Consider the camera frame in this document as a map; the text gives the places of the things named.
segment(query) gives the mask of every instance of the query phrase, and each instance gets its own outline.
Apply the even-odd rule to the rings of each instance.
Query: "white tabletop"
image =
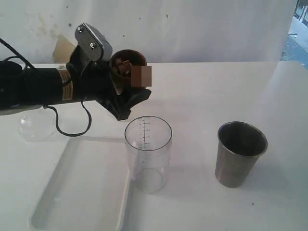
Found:
[[[170,176],[156,194],[134,192],[127,230],[307,230],[308,72],[301,64],[151,65],[152,95],[128,121],[153,115],[170,123]],[[85,105],[93,116],[87,136],[123,137],[128,121],[116,121],[96,102]],[[87,115],[79,103],[57,109],[64,131],[84,130]],[[17,132],[21,114],[0,117],[1,230],[30,229],[27,221],[69,139],[56,132],[24,142]],[[237,189],[222,186],[214,174],[217,130],[233,120],[257,126],[269,142]]]

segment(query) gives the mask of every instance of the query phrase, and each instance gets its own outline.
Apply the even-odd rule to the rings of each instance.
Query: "screw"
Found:
[[[91,47],[92,49],[95,49],[95,48],[96,48],[96,44],[95,44],[94,42],[92,42],[92,43],[90,43],[90,47]]]
[[[83,31],[83,27],[81,27],[81,26],[77,27],[77,31],[79,31],[79,33],[81,33]]]

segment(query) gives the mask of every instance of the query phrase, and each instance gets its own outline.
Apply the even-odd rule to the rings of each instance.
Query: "white wall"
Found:
[[[135,49],[149,62],[272,61],[296,2],[0,0],[0,37],[34,63],[52,63],[59,34],[75,43],[81,22],[98,28],[114,51]],[[0,59],[9,54],[0,47]]]

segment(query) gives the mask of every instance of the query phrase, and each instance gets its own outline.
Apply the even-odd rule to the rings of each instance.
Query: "plastic tray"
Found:
[[[34,230],[122,230],[129,174],[122,139],[71,139],[29,220]]]

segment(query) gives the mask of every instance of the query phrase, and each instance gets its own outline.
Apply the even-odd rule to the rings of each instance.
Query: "stainless steel cup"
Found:
[[[254,126],[234,121],[219,128],[218,140],[215,176],[224,186],[237,188],[267,150],[267,139]]]

